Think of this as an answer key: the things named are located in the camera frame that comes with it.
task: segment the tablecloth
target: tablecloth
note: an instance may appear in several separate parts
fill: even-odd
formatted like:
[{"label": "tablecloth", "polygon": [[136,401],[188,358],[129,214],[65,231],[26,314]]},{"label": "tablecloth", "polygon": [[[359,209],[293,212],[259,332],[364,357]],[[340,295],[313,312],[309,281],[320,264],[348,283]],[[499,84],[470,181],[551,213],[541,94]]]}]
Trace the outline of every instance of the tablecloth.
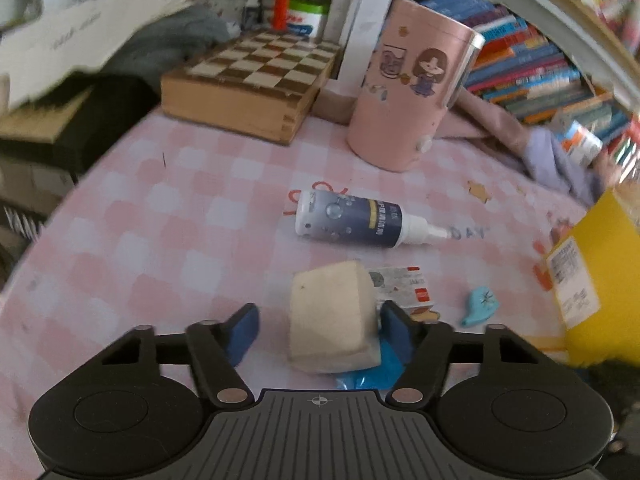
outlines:
[{"label": "tablecloth", "polygon": [[[523,335],[561,333],[534,268],[551,229],[577,222],[580,205],[464,141],[436,140],[417,169],[389,173],[355,156],[345,134],[308,118],[283,147],[159,113],[129,132],[65,200],[2,295],[0,478],[37,477],[30,407],[138,324],[181,332],[252,301],[262,327],[239,366],[248,386],[333,386],[287,366],[289,287],[299,270],[352,258],[420,265],[434,310],[456,327],[468,293],[484,285],[500,301],[492,322]],[[310,187],[399,203],[455,228],[458,239],[383,250],[298,237],[296,200]]]}]

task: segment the blue plastic wrapper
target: blue plastic wrapper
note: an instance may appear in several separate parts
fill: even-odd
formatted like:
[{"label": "blue plastic wrapper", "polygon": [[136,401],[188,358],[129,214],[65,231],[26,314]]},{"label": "blue plastic wrapper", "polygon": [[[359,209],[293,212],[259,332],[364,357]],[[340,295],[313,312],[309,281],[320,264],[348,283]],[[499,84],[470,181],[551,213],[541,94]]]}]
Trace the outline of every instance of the blue plastic wrapper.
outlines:
[{"label": "blue plastic wrapper", "polygon": [[345,372],[336,377],[339,390],[389,390],[396,383],[404,367],[389,343],[380,339],[380,366]]}]

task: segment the green lid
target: green lid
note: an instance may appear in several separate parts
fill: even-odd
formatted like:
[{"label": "green lid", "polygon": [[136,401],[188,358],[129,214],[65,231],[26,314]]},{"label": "green lid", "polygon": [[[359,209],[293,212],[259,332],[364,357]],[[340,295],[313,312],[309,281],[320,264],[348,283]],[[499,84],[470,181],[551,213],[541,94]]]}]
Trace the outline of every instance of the green lid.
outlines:
[{"label": "green lid", "polygon": [[289,0],[289,9],[309,12],[310,14],[329,13],[329,5],[317,0]]}]

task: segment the pink bottle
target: pink bottle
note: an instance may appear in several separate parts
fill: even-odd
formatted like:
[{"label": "pink bottle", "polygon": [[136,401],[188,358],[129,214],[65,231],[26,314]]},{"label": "pink bottle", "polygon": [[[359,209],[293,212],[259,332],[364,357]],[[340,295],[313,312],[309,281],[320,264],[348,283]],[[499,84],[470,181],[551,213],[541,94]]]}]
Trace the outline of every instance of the pink bottle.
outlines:
[{"label": "pink bottle", "polygon": [[484,37],[427,7],[393,0],[351,118],[347,142],[384,170],[420,160],[455,102]]}]

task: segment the chessboard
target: chessboard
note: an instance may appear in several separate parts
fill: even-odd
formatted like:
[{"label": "chessboard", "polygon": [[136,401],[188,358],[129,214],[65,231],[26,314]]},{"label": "chessboard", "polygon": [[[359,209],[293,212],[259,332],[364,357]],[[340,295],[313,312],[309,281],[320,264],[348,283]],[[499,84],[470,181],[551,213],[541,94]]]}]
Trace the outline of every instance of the chessboard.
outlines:
[{"label": "chessboard", "polygon": [[162,108],[169,115],[288,144],[338,51],[336,44],[286,32],[243,36],[166,74]]}]

